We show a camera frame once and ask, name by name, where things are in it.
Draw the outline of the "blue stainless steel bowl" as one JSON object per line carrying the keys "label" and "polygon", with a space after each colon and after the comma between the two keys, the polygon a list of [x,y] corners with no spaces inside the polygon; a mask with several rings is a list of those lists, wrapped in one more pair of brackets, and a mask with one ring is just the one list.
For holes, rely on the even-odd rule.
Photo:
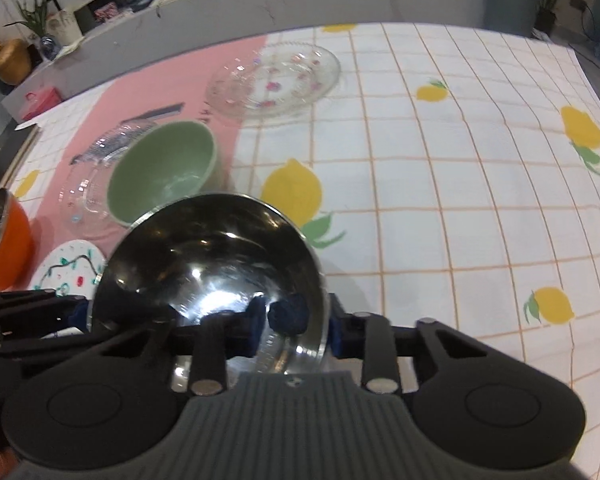
{"label": "blue stainless steel bowl", "polygon": [[109,256],[90,311],[94,333],[128,330],[152,318],[197,326],[208,315],[242,312],[261,297],[298,312],[306,329],[264,329],[252,358],[230,371],[309,373],[320,368],[328,300],[317,255],[273,206],[247,195],[207,193],[138,218]]}

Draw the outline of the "clear beaded glass plate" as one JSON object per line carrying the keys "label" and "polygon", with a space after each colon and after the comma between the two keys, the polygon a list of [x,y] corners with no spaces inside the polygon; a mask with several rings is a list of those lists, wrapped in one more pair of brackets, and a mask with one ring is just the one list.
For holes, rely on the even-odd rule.
{"label": "clear beaded glass plate", "polygon": [[155,125],[148,119],[122,122],[71,159],[58,200],[60,218],[73,237],[97,240],[114,229],[106,200],[112,172],[129,147]]}

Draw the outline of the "white painted fruity plate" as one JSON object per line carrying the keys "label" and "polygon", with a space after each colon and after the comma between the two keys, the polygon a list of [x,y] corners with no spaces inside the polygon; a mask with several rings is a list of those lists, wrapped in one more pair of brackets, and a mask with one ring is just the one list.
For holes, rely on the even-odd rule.
{"label": "white painted fruity plate", "polygon": [[92,299],[106,259],[87,240],[69,240],[53,249],[30,279],[30,289],[53,289],[57,296]]}

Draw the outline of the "orange stainless steel bowl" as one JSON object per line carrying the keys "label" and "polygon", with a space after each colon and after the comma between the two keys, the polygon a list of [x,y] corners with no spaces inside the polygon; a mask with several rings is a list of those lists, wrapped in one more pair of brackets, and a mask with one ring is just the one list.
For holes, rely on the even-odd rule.
{"label": "orange stainless steel bowl", "polygon": [[34,251],[26,212],[7,188],[0,188],[0,292],[23,279]]}

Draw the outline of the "green ceramic bowl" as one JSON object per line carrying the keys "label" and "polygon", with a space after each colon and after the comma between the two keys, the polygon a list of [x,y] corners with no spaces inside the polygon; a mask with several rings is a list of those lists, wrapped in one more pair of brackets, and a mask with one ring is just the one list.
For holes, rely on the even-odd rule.
{"label": "green ceramic bowl", "polygon": [[176,200],[222,186],[218,142],[201,122],[150,128],[114,166],[107,185],[108,212],[122,226]]}

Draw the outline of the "lemon checkered tablecloth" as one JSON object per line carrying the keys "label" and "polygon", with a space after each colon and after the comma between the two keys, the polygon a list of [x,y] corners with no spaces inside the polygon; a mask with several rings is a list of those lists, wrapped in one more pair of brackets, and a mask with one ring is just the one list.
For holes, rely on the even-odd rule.
{"label": "lemon checkered tablecloth", "polygon": [[[336,55],[334,91],[287,117],[215,114],[213,74],[283,44]],[[454,26],[339,25],[122,76],[38,118],[10,188],[41,255],[71,236],[59,195],[73,156],[169,106],[216,134],[230,188],[306,230],[346,306],[398,325],[437,318],[576,390],[574,459],[600,479],[600,90],[573,50]]]}

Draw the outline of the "pink plastic toolbox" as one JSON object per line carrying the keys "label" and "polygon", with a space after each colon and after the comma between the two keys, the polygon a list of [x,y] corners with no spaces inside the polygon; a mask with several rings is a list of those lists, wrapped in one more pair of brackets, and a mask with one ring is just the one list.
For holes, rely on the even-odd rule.
{"label": "pink plastic toolbox", "polygon": [[20,118],[25,122],[41,115],[60,104],[64,99],[55,87],[44,87],[28,92],[20,110]]}

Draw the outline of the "clear floral glass plate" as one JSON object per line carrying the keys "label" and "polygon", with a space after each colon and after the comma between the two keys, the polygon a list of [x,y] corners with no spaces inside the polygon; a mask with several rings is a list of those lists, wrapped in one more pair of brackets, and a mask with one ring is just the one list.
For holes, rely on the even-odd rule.
{"label": "clear floral glass plate", "polygon": [[327,96],[340,75],[340,61],[323,47],[270,44],[224,63],[207,84],[206,102],[227,119],[290,115]]}

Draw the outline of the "golden round vase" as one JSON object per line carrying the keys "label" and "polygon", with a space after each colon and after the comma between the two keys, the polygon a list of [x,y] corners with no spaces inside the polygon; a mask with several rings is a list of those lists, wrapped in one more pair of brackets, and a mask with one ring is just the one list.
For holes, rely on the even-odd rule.
{"label": "golden round vase", "polygon": [[27,44],[21,39],[11,39],[0,49],[0,79],[4,84],[19,86],[32,72]]}

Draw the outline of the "white plant pot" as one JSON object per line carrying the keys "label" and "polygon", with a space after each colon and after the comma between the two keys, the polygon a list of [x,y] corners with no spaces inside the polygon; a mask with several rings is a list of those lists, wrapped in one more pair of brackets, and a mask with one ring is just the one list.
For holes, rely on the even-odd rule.
{"label": "white plant pot", "polygon": [[74,13],[67,10],[60,10],[50,15],[46,20],[46,30],[63,47],[70,46],[83,37]]}

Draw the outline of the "grey trash bin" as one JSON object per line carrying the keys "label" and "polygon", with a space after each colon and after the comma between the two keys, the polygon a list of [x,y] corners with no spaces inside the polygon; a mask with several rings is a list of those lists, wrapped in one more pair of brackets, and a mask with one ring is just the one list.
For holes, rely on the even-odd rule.
{"label": "grey trash bin", "polygon": [[541,0],[486,0],[484,26],[494,32],[531,37]]}

